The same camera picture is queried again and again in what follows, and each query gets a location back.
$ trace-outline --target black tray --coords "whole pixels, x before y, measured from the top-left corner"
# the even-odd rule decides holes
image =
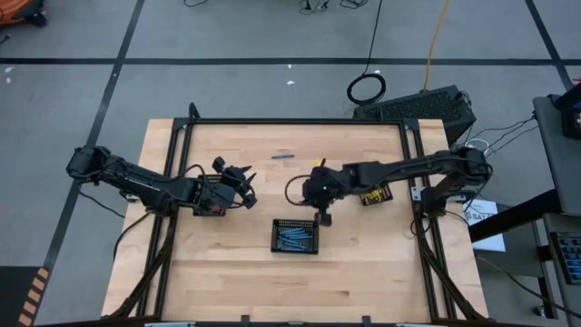
[[[302,250],[289,250],[288,246],[282,244],[282,233],[293,228],[302,228],[305,233],[312,235],[311,238],[294,240],[302,244]],[[319,224],[315,221],[275,219],[272,221],[271,237],[272,253],[299,253],[299,254],[319,254]]]

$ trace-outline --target black metal frame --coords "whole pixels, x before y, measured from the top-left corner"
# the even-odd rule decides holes
[[[169,175],[172,170],[172,163],[174,161],[174,156],[176,152],[177,146],[177,139],[178,134],[180,131],[185,127],[185,136],[183,139],[183,146],[182,146],[182,153],[180,158],[180,166],[179,172],[183,172],[187,164],[187,158],[190,151],[190,144],[192,139],[192,132],[193,127],[196,124],[370,124],[370,125],[395,125],[399,128],[399,136],[401,139],[401,146],[402,146],[402,153],[404,159],[410,159],[411,154],[409,150],[409,140],[406,134],[406,129],[411,128],[413,130],[414,135],[414,144],[416,146],[416,153],[418,157],[424,155],[424,149],[421,142],[421,135],[419,133],[419,126],[417,120],[388,120],[388,121],[367,121],[367,120],[353,120],[353,119],[272,119],[272,118],[256,118],[256,119],[248,119],[248,118],[200,118],[197,110],[195,110],[195,106],[190,106],[190,117],[188,118],[175,118],[173,120],[172,125],[172,134],[170,137],[170,144],[168,149],[168,154],[166,157],[166,163],[164,167],[164,174]],[[415,179],[408,179],[409,183],[409,191],[410,191],[410,198],[411,198],[411,187],[416,185]],[[422,178],[422,183],[424,186],[429,186],[429,179],[427,176]],[[420,212],[416,208],[416,206],[412,205],[412,210],[414,214],[414,221],[416,230],[422,230],[422,218],[420,216]],[[170,244],[173,245],[173,240],[175,238],[176,226],[177,226],[177,214],[171,216],[169,221],[168,232],[166,237],[169,238]],[[436,255],[436,259],[438,263],[443,267],[444,271],[447,273],[446,267],[446,257],[444,255],[444,248],[441,240],[441,235],[439,231],[438,221],[433,221],[432,223],[432,238],[434,243],[434,253]],[[153,224],[152,229],[152,238],[149,244],[148,250],[148,257],[146,263],[146,270],[151,267],[153,259],[156,256],[160,234],[162,231],[162,217],[155,217],[155,222]],[[422,240],[425,241],[426,235],[424,233],[419,233],[417,240],[420,245]],[[455,311],[455,303],[452,300],[448,290],[443,288],[444,291],[444,298],[446,304],[446,310],[448,318],[440,318],[438,316],[438,305],[436,300],[436,294],[434,289],[434,283],[432,279],[432,269],[428,263],[428,261],[423,257],[421,257],[421,266],[422,272],[424,275],[424,283],[426,287],[426,296],[428,302],[428,311],[430,320],[432,323],[445,323],[447,325],[457,325],[457,326],[465,326],[465,325],[487,325],[489,322],[482,322],[482,321],[465,321],[465,320],[458,320],[456,311]],[[163,311],[163,304],[165,299],[165,293],[167,289],[167,282],[169,278],[169,269],[172,260],[172,249],[170,249],[170,255],[167,257],[165,262],[162,265],[161,273],[160,273],[160,281],[158,286],[158,292],[156,294],[155,299],[155,307],[153,312],[153,317],[161,319],[162,311]],[[144,316],[145,308],[147,306],[147,298],[148,298],[148,290],[143,293],[142,298],[139,301],[138,309],[136,315],[138,317]],[[250,317],[242,316],[240,322],[196,322],[196,325],[199,326],[281,326],[280,322],[252,322],[250,323]],[[309,326],[361,326],[361,323],[306,323]],[[362,324],[365,327],[370,326],[394,326],[393,323],[371,323],[371,319],[369,316],[362,317]],[[503,326],[509,326],[511,324],[497,324]]]

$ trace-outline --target small tray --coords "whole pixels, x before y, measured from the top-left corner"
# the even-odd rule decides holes
[[[363,206],[368,206],[393,200],[393,194],[389,189],[389,183],[384,182],[379,185],[378,189],[369,193],[361,194],[359,198],[361,199],[361,204],[363,204]]]
[[[307,236],[293,237],[289,234],[292,231]],[[271,252],[319,254],[319,224],[315,221],[274,219],[272,221]]]

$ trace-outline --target white paper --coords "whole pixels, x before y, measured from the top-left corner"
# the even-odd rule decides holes
[[[494,202],[474,200],[470,205],[470,208],[466,210],[466,207],[468,207],[469,203],[470,201],[464,204],[464,214],[468,220],[469,225],[479,223],[498,213],[497,204]],[[505,239],[502,237],[502,234],[494,235],[482,241],[472,243],[472,248],[475,250],[488,250],[497,252],[507,251],[505,248]]]

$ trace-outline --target black keyboard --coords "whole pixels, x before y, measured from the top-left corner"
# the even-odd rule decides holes
[[[402,117],[420,117],[422,119],[441,119],[452,122],[462,115],[461,100],[450,97],[448,92],[441,91],[430,94],[417,94],[401,100],[391,100],[371,104],[366,108],[365,115],[370,119],[399,119]]]
[[[551,233],[566,282],[581,285],[581,233]]]

